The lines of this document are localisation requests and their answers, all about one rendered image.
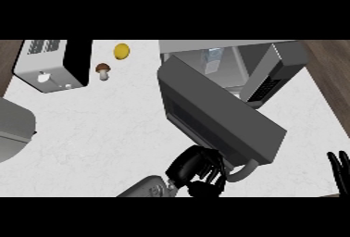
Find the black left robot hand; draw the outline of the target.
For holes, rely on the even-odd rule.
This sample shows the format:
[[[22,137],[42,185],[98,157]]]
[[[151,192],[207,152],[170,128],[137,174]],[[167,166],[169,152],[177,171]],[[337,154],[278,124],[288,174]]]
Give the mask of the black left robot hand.
[[[166,175],[177,189],[188,187],[191,197],[217,197],[228,180],[219,151],[200,145],[191,146],[174,159]]]

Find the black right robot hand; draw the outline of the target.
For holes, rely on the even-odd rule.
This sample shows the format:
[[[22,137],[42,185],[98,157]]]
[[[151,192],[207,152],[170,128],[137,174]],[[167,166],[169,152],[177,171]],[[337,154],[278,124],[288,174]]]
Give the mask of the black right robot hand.
[[[340,197],[350,197],[350,157],[344,151],[340,151],[338,155],[328,152],[327,157],[331,163]]]

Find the dark grey microwave door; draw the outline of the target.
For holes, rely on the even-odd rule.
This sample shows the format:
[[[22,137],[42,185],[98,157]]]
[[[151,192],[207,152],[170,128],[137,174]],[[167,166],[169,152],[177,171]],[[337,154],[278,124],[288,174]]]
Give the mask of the dark grey microwave door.
[[[180,58],[163,62],[157,79],[167,119],[241,169],[228,175],[241,181],[273,162],[287,130]]]

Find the milk carton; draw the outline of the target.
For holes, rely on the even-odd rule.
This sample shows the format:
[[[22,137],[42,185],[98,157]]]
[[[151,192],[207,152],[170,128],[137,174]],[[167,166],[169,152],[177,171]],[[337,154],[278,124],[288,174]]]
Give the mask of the milk carton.
[[[225,49],[220,47],[202,51],[202,68],[205,74],[214,73],[219,70],[223,52]]]

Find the grey microwave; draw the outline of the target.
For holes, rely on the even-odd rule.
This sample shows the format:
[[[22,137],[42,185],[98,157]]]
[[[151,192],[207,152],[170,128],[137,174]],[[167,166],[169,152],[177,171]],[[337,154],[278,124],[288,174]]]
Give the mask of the grey microwave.
[[[256,109],[267,102],[307,64],[297,40],[160,40],[161,63],[176,56]],[[205,74],[202,51],[225,49],[219,70]]]

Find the brown mushroom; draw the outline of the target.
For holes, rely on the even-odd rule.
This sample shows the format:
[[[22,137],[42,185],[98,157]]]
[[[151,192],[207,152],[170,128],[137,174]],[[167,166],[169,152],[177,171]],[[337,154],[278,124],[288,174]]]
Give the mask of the brown mushroom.
[[[96,66],[96,72],[101,74],[101,80],[102,81],[106,81],[109,79],[109,76],[108,76],[109,70],[111,70],[111,68],[105,63],[101,63]]]

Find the grey rounded appliance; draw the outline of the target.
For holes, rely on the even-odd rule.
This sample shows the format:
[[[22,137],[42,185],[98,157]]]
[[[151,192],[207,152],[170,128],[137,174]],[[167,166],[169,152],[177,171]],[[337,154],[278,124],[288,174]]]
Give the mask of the grey rounded appliance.
[[[34,132],[33,112],[0,97],[0,163],[22,151]]]

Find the yellow lemon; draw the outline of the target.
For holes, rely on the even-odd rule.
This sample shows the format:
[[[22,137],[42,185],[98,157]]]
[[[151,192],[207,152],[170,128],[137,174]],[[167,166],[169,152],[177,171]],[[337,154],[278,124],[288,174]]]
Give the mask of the yellow lemon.
[[[114,49],[114,56],[117,60],[123,60],[130,55],[130,47],[127,44],[118,44]]]

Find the silver toaster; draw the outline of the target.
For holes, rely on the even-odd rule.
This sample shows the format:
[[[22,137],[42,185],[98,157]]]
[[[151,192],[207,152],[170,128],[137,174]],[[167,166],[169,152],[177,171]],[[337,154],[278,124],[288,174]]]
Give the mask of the silver toaster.
[[[24,40],[13,75],[42,93],[89,84],[92,40]]]

